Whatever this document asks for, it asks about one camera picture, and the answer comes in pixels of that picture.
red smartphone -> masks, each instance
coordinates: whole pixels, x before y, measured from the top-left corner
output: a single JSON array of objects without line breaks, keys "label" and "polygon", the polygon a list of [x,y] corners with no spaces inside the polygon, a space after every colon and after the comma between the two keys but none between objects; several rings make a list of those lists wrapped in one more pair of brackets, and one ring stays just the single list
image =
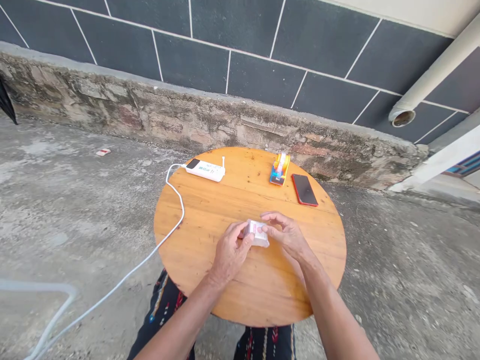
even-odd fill
[{"label": "red smartphone", "polygon": [[317,202],[314,191],[310,186],[309,178],[305,175],[298,174],[293,174],[291,178],[293,180],[293,186],[295,186],[298,202],[302,205],[318,206],[319,203]]}]

blue door frame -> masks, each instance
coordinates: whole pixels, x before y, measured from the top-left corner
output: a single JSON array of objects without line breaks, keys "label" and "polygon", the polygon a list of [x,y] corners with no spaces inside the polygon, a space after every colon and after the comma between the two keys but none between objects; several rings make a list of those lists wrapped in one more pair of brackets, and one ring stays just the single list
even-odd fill
[{"label": "blue door frame", "polygon": [[454,176],[456,178],[463,178],[470,175],[477,170],[480,170],[480,151],[467,157],[457,165],[445,170],[442,174]]}]

drain pipe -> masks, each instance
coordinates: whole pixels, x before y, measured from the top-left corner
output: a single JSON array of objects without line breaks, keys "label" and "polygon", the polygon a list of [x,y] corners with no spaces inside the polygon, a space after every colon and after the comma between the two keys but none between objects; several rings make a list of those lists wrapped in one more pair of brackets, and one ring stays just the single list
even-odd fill
[{"label": "drain pipe", "polygon": [[401,97],[388,115],[395,128],[410,124],[415,108],[480,45],[480,13]]}]

dark gray tile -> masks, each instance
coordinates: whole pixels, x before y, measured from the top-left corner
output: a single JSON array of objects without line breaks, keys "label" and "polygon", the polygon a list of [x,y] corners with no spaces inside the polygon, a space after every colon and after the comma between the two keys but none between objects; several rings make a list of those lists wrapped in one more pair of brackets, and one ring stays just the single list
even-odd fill
[{"label": "dark gray tile", "polygon": [[50,0],[54,3],[70,5],[72,7],[93,11],[94,13],[108,15],[105,0]]},{"label": "dark gray tile", "polygon": [[193,37],[270,56],[283,0],[191,0]]},{"label": "dark gray tile", "polygon": [[98,65],[160,80],[152,31],[75,11]]},{"label": "dark gray tile", "polygon": [[155,33],[163,81],[212,93],[225,93],[229,52]]},{"label": "dark gray tile", "polygon": [[294,109],[327,119],[353,123],[377,91],[309,72]]},{"label": "dark gray tile", "polygon": [[348,78],[404,94],[452,41],[382,20]]},{"label": "dark gray tile", "polygon": [[480,108],[480,48],[477,47],[426,99],[469,113]]},{"label": "dark gray tile", "polygon": [[415,119],[409,125],[393,127],[389,122],[389,113],[399,99],[400,96],[380,92],[355,124],[415,142],[454,113],[443,107],[421,103],[415,109]]},{"label": "dark gray tile", "polygon": [[344,77],[378,22],[318,0],[286,0],[272,58]]},{"label": "dark gray tile", "polygon": [[108,0],[113,17],[190,36],[189,0]]},{"label": "dark gray tile", "polygon": [[10,23],[2,10],[0,10],[0,41],[26,48],[19,33],[12,26],[12,23]]},{"label": "dark gray tile", "polygon": [[431,133],[429,133],[427,136],[425,136],[418,143],[419,144],[430,144],[433,140],[438,138],[440,135],[445,134],[447,131],[449,131],[450,129],[453,129],[455,126],[460,124],[463,120],[465,120],[465,118],[467,116],[468,116],[468,114],[465,114],[465,113],[462,113],[462,112],[457,112],[455,115],[453,115],[447,121],[445,121],[442,125],[440,125],[435,130],[433,130]]},{"label": "dark gray tile", "polygon": [[231,53],[228,93],[290,108],[305,71],[240,53]]},{"label": "dark gray tile", "polygon": [[93,63],[70,9],[34,0],[0,0],[30,49]]}]

concrete ground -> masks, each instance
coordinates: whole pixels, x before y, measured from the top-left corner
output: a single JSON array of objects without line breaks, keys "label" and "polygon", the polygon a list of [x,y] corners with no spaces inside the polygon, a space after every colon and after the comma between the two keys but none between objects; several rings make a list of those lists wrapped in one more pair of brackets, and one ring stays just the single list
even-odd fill
[{"label": "concrete ground", "polygon": [[[62,282],[80,296],[56,331],[153,248],[165,172],[185,150],[0,117],[0,278]],[[110,148],[105,157],[95,156]],[[340,294],[382,359],[478,359],[480,214],[412,196],[323,184],[342,216]],[[155,256],[45,359],[124,359],[162,268]],[[0,292],[0,358],[23,359],[65,300]],[[197,359],[231,359],[242,327],[211,316]],[[312,318],[297,358],[324,359]]]},{"label": "concrete ground", "polygon": [[414,189],[416,193],[480,209],[480,191],[465,180],[440,174]]}]

